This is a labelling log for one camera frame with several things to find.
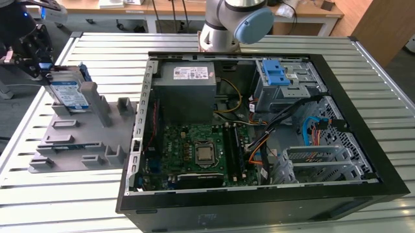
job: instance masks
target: motherboard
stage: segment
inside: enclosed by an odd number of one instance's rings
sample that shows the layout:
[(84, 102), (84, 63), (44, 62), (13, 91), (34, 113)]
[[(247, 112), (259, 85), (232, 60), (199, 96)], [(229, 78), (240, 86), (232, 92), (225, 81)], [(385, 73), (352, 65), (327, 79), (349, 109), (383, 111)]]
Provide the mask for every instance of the motherboard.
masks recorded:
[(205, 180), (208, 186), (257, 185), (256, 170), (244, 164), (243, 148), (248, 143), (244, 125), (167, 126), (161, 157), (148, 161), (150, 189), (200, 187), (200, 180)]

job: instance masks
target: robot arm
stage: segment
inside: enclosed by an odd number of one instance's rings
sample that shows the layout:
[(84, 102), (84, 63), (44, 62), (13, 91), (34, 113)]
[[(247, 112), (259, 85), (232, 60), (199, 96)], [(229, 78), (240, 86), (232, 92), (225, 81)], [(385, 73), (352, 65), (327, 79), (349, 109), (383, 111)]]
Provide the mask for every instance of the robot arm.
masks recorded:
[(209, 0), (200, 47), (211, 52), (236, 51), (239, 42), (257, 42), (272, 24), (273, 14), (267, 7), (267, 0)]
[(0, 42), (6, 54), (0, 65), (16, 65), (40, 84), (46, 85), (41, 70), (52, 64), (52, 42), (46, 27), (26, 13), (26, 5), (40, 6), (42, 18), (54, 22), (66, 19), (66, 11), (53, 0), (0, 0)]

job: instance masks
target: open computer tower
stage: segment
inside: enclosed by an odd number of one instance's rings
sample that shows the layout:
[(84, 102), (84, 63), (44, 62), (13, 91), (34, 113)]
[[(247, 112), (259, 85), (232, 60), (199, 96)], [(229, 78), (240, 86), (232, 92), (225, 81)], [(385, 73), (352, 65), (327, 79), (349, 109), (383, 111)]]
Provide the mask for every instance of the open computer tower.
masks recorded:
[(408, 192), (321, 55), (149, 53), (116, 205), (141, 231), (335, 220)]

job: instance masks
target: white box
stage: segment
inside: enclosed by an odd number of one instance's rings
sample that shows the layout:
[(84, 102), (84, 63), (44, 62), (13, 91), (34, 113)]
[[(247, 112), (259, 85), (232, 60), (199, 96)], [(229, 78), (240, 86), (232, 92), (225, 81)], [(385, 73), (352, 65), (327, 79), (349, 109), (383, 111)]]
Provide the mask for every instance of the white box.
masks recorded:
[(100, 9), (122, 8), (124, 7), (124, 1), (122, 0), (98, 0), (97, 6)]
[(124, 0), (125, 4), (141, 5), (145, 0)]

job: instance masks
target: sticker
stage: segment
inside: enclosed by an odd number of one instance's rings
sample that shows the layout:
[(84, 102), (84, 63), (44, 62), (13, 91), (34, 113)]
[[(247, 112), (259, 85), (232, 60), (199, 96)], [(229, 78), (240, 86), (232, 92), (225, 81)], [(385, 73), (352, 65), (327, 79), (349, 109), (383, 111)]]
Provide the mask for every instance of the sticker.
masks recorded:
[(327, 18), (341, 18), (341, 15), (325, 15)]
[(271, 155), (276, 156), (276, 149), (271, 149), (269, 151), (271, 151)]
[(56, 149), (56, 150), (68, 150), (69, 147), (53, 147), (53, 149)]
[(125, 11), (125, 13), (144, 14), (142, 11)]
[(255, 113), (255, 104), (249, 103), (249, 112)]
[(176, 67), (173, 79), (208, 79), (208, 68)]
[(260, 174), (265, 179), (268, 178), (268, 172), (265, 171), (264, 168), (260, 169)]
[(70, 109), (86, 109), (88, 102), (78, 92), (78, 85), (74, 81), (50, 82), (50, 88), (62, 104)]
[(217, 217), (216, 214), (199, 215), (197, 216), (197, 224), (205, 226), (215, 221), (216, 217)]
[(297, 79), (296, 74), (285, 74), (287, 79)]

